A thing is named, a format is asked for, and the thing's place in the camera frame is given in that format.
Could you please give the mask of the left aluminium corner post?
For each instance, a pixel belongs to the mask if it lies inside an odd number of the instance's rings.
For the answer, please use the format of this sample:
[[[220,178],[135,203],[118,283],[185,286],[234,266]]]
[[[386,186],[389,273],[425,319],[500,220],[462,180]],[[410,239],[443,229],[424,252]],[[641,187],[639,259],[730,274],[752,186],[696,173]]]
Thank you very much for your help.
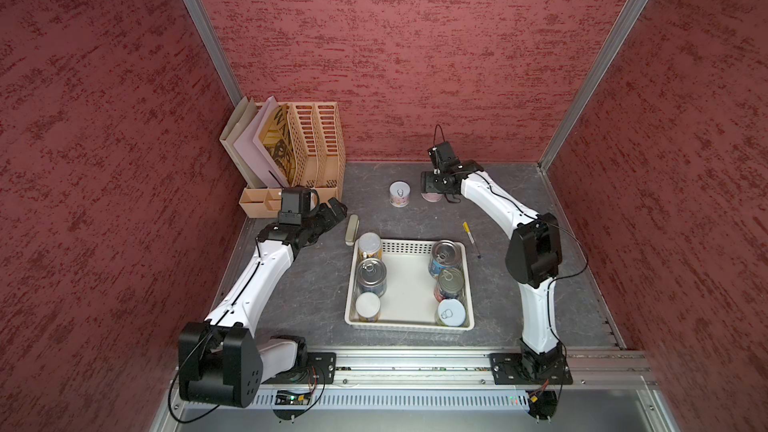
[[[233,105],[243,93],[202,0],[182,0]]]

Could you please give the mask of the left round black electronics board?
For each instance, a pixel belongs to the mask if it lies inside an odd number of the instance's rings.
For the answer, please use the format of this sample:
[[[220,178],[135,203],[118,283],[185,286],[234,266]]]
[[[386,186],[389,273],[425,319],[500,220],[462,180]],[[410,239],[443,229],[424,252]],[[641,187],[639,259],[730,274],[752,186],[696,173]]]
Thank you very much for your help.
[[[281,421],[294,422],[313,407],[313,392],[292,392],[278,390],[275,394],[271,410]]]

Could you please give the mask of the light blue corn can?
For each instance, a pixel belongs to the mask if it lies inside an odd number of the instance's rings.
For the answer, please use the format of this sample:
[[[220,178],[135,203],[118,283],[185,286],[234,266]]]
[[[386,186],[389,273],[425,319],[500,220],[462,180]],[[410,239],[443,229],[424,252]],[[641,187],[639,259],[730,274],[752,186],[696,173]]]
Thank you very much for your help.
[[[460,248],[455,242],[441,240],[432,245],[428,271],[434,279],[437,279],[444,269],[456,267],[460,263]]]

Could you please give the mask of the dark blue silver-top can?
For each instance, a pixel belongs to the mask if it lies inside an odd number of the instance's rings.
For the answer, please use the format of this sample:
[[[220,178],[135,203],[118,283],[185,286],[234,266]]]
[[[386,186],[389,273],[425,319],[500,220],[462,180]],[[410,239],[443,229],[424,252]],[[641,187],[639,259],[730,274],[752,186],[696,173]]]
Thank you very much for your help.
[[[378,258],[364,259],[356,268],[356,284],[361,293],[382,297],[387,290],[387,267]]]

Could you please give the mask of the white perforated plastic basket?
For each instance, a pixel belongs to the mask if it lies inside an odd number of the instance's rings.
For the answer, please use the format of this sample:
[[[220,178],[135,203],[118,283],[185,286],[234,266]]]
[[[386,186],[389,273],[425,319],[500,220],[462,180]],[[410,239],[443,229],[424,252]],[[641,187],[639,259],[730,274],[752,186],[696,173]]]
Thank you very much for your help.
[[[437,322],[438,301],[434,297],[436,280],[428,272],[434,243],[423,240],[384,239],[382,261],[387,267],[387,289],[381,299],[379,317],[374,322],[361,319],[355,303],[360,293],[356,270],[361,253],[354,249],[350,268],[344,321],[358,329],[412,331],[431,334],[461,334],[475,327],[474,307],[469,282],[469,267],[464,258],[466,251],[458,243],[460,268],[464,275],[464,288],[460,296],[466,312],[459,326],[440,325]]]

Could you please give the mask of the small yellow white-lid can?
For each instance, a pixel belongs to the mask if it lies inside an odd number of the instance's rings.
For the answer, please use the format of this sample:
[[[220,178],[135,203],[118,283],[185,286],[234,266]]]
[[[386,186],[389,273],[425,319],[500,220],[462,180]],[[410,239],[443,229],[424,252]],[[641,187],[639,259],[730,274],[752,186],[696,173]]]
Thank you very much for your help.
[[[355,300],[355,311],[360,322],[377,322],[381,313],[381,299],[373,292],[364,292]]]

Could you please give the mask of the pink can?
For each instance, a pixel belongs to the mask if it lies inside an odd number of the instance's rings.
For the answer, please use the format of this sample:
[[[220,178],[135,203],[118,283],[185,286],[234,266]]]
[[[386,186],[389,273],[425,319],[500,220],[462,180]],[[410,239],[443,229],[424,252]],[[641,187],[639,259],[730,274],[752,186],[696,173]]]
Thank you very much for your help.
[[[436,203],[442,200],[443,195],[439,193],[422,193],[421,197],[430,203]]]
[[[403,208],[410,202],[411,187],[405,181],[395,181],[389,186],[389,200],[393,207]]]

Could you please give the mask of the yellow can with white lid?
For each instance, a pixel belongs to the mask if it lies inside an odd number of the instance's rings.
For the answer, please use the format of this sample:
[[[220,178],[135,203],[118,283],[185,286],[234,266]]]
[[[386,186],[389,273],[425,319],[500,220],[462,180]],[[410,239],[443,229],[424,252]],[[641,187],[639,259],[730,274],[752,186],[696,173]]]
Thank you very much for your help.
[[[374,232],[362,234],[357,242],[358,254],[362,260],[375,258],[382,259],[383,245],[380,236]]]

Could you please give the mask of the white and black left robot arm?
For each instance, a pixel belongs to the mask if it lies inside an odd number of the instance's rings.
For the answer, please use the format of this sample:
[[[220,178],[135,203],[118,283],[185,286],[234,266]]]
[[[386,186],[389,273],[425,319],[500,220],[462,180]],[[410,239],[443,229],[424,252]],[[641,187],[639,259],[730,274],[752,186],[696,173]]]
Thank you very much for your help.
[[[259,345],[256,329],[299,252],[347,217],[347,206],[337,198],[313,204],[314,195],[307,188],[283,191],[277,220],[257,235],[255,251],[231,290],[203,321],[183,328],[175,376],[182,400],[245,408],[263,382],[311,369],[304,338],[274,336]]]

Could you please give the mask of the yellow white pen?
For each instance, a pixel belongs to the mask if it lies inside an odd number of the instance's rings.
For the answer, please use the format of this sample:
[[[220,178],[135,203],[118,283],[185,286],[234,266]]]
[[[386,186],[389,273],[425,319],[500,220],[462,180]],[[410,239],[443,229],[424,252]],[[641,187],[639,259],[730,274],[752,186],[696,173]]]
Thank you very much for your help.
[[[473,247],[473,250],[474,250],[474,253],[475,253],[476,257],[478,259],[481,259],[482,258],[482,253],[481,253],[481,251],[479,249],[479,245],[478,245],[478,243],[477,243],[477,241],[476,241],[476,239],[475,239],[475,237],[473,235],[473,232],[472,232],[472,230],[470,228],[470,225],[468,224],[468,222],[465,221],[465,222],[463,222],[462,226],[463,226],[463,229],[464,229],[464,231],[465,231],[465,233],[466,233],[466,235],[467,235],[467,237],[468,237],[468,239],[469,239],[469,241],[470,241],[470,243],[471,243],[471,245]]]

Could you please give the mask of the green label white-top can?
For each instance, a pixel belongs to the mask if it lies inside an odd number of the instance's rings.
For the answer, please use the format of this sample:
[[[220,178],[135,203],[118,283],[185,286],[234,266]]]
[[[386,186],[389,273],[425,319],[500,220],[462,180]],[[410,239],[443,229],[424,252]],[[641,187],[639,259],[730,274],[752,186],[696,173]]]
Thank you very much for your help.
[[[435,321],[439,326],[462,327],[467,320],[467,312],[463,303],[458,299],[443,299],[439,302]]]

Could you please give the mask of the aluminium corner post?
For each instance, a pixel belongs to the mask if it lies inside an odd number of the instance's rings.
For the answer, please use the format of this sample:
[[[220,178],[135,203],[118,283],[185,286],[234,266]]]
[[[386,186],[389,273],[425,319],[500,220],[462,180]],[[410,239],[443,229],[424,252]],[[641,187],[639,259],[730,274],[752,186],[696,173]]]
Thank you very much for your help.
[[[630,35],[649,0],[626,0],[607,34],[584,81],[542,154],[538,168],[547,174],[590,99]]]
[[[182,0],[233,105],[243,93],[202,0]]]

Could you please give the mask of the dark navy red can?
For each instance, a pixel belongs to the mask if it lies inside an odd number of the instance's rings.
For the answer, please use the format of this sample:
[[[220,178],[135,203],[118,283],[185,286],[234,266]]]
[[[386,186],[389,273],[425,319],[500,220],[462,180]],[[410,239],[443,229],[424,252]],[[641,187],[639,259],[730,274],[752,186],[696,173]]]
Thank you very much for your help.
[[[434,288],[434,297],[438,302],[446,299],[460,299],[465,285],[463,272],[455,267],[443,269]]]

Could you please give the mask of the right round black electronics board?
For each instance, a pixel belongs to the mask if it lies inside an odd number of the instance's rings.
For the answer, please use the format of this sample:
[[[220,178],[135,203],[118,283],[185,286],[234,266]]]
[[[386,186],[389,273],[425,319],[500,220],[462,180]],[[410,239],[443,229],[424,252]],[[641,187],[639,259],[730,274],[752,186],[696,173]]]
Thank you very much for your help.
[[[537,421],[550,421],[558,407],[558,394],[553,391],[532,392],[528,396],[528,415]]]

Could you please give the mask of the round black electronics board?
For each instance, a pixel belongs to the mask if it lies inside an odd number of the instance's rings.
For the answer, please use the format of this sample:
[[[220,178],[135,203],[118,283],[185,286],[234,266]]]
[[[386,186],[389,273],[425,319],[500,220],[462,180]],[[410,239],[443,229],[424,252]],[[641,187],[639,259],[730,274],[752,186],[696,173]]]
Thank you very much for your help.
[[[281,421],[294,422],[313,407],[313,392],[292,392],[278,390],[275,394],[271,410]]]
[[[550,421],[558,407],[558,394],[553,391],[532,392],[528,396],[528,415],[537,421]]]

